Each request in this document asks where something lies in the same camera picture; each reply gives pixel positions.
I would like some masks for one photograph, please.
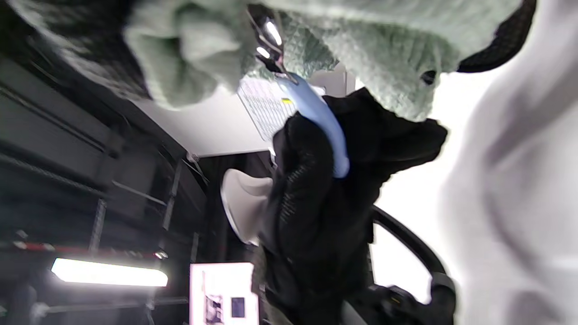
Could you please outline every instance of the monitor screen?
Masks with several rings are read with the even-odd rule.
[[[259,325],[251,263],[191,264],[190,325]]]

